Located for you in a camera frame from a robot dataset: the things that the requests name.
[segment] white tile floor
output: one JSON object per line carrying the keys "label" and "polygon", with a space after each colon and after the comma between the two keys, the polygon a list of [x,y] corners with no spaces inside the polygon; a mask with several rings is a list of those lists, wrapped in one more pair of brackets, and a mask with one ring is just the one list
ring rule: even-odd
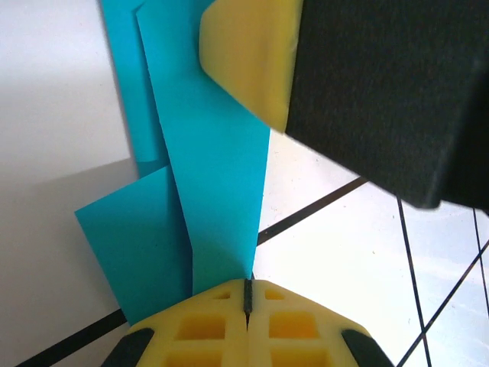
{"label": "white tile floor", "polygon": [[[135,172],[97,1],[4,0],[0,29],[0,366],[13,367],[118,308],[73,211]],[[355,178],[272,134],[261,229]],[[478,253],[472,212],[404,211],[427,323]],[[421,331],[397,201],[372,184],[261,245],[255,274],[364,324],[394,362]],[[488,325],[477,264],[428,332],[432,365],[489,365]],[[57,367],[98,365],[124,331]],[[405,365],[427,366],[422,343]]]}

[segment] blue paper sheet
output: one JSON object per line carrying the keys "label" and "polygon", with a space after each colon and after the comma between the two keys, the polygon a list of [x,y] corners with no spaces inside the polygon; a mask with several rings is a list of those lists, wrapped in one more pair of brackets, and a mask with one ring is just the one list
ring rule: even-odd
{"label": "blue paper sheet", "polygon": [[211,0],[148,0],[139,29],[193,249],[193,291],[251,276],[269,129],[200,67]]}
{"label": "blue paper sheet", "polygon": [[105,28],[140,177],[168,165],[135,12],[144,0],[102,0]]}
{"label": "blue paper sheet", "polygon": [[192,295],[192,253],[169,167],[76,217],[130,324]]}

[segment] yellow plastic part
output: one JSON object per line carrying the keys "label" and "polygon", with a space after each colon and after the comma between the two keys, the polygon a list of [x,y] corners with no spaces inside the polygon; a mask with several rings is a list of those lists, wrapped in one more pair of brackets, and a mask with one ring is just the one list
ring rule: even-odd
{"label": "yellow plastic part", "polygon": [[230,281],[134,325],[154,336],[138,367],[358,367],[341,332],[356,323],[268,281]]}
{"label": "yellow plastic part", "polygon": [[271,128],[285,132],[303,0],[216,0],[202,16],[202,68]]}

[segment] black grout line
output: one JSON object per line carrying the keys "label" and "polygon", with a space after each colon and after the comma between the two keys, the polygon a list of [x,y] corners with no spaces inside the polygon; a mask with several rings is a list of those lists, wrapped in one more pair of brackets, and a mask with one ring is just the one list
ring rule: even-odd
{"label": "black grout line", "polygon": [[295,212],[294,214],[291,214],[287,218],[284,218],[281,221],[273,224],[267,229],[264,229],[258,234],[257,246],[262,245],[269,239],[272,239],[273,237],[281,234],[282,232],[286,231],[290,227],[295,226],[298,222],[301,222],[308,216],[311,216],[312,214],[320,211],[321,209],[325,208],[329,204],[334,203],[336,200],[341,199],[343,196],[347,195],[353,190],[358,189],[361,185],[365,183],[367,183],[367,181],[364,178],[359,177],[353,180],[352,182],[347,183],[343,187],[340,187],[339,189],[333,191],[332,193],[329,193],[328,195],[315,201],[314,203],[309,204],[308,206],[302,208],[301,210]]}
{"label": "black grout line", "polygon": [[[352,192],[353,190],[359,188],[361,185],[365,184],[367,181],[361,177],[347,183],[343,187],[340,187],[336,191],[333,191],[329,195],[317,200],[316,202],[302,208],[298,212],[295,212],[291,216],[273,224],[272,226],[264,229],[258,234],[258,244],[266,242],[267,240],[273,238],[274,236],[282,233],[286,229],[296,225],[301,220],[311,216],[317,211],[321,210],[325,206],[334,203],[336,200],[341,199],[344,195]],[[86,328],[68,336],[66,339],[50,346],[44,351],[38,353],[37,355],[29,358],[25,362],[22,362],[16,367],[48,367],[54,363],[59,362],[61,359],[66,358],[70,354],[80,350],[84,346],[88,346],[91,342],[97,340],[98,338],[104,336],[105,334],[113,331],[117,327],[126,323],[122,310],[116,310],[110,315],[103,317],[102,319],[88,325]]]}
{"label": "black grout line", "polygon": [[438,310],[435,312],[435,314],[432,316],[431,320],[426,324],[425,331],[421,332],[421,334],[418,335],[416,340],[414,340],[414,343],[411,345],[411,347],[407,350],[406,354],[404,357],[400,360],[400,362],[397,364],[397,367],[403,367],[403,365],[406,363],[407,359],[411,357],[411,355],[414,352],[414,349],[418,346],[419,342],[423,338],[423,335],[426,335],[428,330],[431,328],[433,323],[436,321],[438,316],[442,313],[442,311],[445,309],[446,305],[449,303],[449,301],[452,299],[453,295],[455,292],[460,288],[461,284],[463,281],[466,279],[468,274],[471,272],[471,270],[474,268],[475,264],[478,263],[478,261],[482,258],[482,255],[485,253],[487,248],[489,247],[489,241],[486,242],[482,250],[475,256],[475,259],[472,261],[472,263],[468,266],[467,270],[465,270],[464,274],[458,279],[457,284],[452,288],[452,291],[450,291],[449,295],[446,297],[446,299],[442,302],[441,306],[438,308]]}
{"label": "black grout line", "polygon": [[22,362],[17,367],[48,367],[54,363],[58,363],[60,360],[80,350],[84,346],[88,346],[91,342],[113,331],[113,329],[116,329],[124,323],[126,323],[126,319],[122,311],[114,311],[29,358],[27,361]]}
{"label": "black grout line", "polygon": [[[477,247],[479,250],[479,254],[481,253],[481,238],[479,237],[479,226],[477,224],[477,216],[475,215],[475,209],[472,209],[474,214],[474,225],[475,225],[475,235],[477,236]],[[484,273],[484,262],[482,261],[481,256],[481,273],[482,273],[482,284],[484,285],[484,294],[486,296],[486,306],[487,306],[487,317],[489,317],[489,297],[487,296],[487,285],[486,285],[486,276]]]}
{"label": "black grout line", "polygon": [[419,300],[418,284],[416,283],[416,275],[414,274],[413,255],[411,254],[411,246],[407,235],[406,218],[404,217],[403,203],[397,198],[397,206],[399,207],[400,225],[403,229],[404,245],[406,246],[407,262],[410,266],[411,282],[413,283],[414,299],[416,301],[416,309],[418,311],[419,325],[421,326],[421,334],[423,336],[423,344],[425,346],[426,362],[428,367],[431,367],[431,357],[429,355],[428,340],[426,339],[425,323],[423,320],[423,312],[421,310],[421,301]]}

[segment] yellow gripper base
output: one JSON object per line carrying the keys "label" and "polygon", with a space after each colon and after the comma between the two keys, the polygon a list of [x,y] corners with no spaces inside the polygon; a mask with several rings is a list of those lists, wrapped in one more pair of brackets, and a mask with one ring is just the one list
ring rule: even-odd
{"label": "yellow gripper base", "polygon": [[[151,332],[134,367],[358,367],[342,331],[368,338],[363,327],[268,281],[252,283],[248,325],[243,280],[134,325],[125,338]],[[137,341],[126,341],[134,352]]]}
{"label": "yellow gripper base", "polygon": [[285,132],[303,0],[216,0],[202,16],[202,68],[271,128]]}

